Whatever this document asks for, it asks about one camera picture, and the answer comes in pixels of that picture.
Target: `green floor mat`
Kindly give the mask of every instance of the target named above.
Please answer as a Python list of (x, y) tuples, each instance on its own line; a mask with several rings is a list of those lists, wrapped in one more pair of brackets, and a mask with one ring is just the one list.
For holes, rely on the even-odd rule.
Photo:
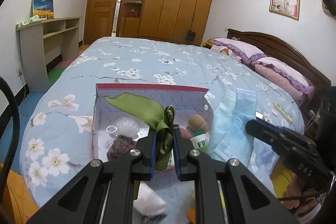
[(53, 68), (50, 72), (48, 72), (48, 80), (50, 85), (53, 85), (58, 80), (65, 69), (66, 68)]

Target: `silver bolt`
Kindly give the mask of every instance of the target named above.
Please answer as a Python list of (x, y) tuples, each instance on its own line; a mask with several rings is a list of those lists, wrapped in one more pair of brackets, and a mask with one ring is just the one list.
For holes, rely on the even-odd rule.
[(130, 154), (132, 155), (132, 156), (138, 156), (138, 155), (140, 155), (140, 150), (139, 149), (132, 149), (131, 151), (130, 151)]
[(200, 152), (197, 149), (190, 150), (190, 155), (197, 157), (200, 155)]
[(100, 160), (92, 160), (92, 161), (90, 162), (90, 165), (91, 165), (92, 167), (98, 167), (98, 166), (101, 165), (101, 162), (100, 162)]
[(238, 166), (239, 165), (239, 160), (237, 159), (230, 159), (229, 164), (232, 166)]

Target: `green ribbon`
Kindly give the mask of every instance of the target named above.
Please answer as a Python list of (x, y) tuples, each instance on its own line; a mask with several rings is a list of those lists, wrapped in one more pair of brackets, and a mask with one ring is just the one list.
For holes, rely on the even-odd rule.
[(174, 141), (174, 107), (168, 106), (164, 109), (162, 105), (150, 98), (127, 92), (115, 98), (105, 97), (105, 99), (119, 110), (145, 122), (156, 132), (155, 169), (166, 169)]

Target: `baseboard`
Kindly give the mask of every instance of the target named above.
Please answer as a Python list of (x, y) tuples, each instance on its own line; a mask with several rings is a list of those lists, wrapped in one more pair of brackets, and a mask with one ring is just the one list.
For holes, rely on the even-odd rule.
[(62, 54), (60, 54), (58, 57), (56, 57), (54, 60), (52, 60), (50, 63), (46, 65), (47, 72), (50, 72), (61, 61), (62, 61)]
[[(20, 91), (15, 95), (15, 101), (18, 106), (22, 103), (22, 101), (27, 97), (28, 94), (29, 94), (28, 84), (25, 84), (25, 86), (23, 86), (22, 89), (20, 89)], [(4, 110), (4, 112), (0, 115), (0, 139), (2, 138), (2, 135), (9, 121), (11, 120), (11, 117), (12, 117), (12, 110), (8, 105)]]

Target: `groom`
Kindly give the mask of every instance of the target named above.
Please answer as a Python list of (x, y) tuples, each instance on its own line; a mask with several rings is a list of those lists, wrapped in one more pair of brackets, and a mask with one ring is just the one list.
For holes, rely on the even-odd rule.
[(285, 0), (285, 13), (293, 16), (295, 13), (296, 5), (297, 0)]

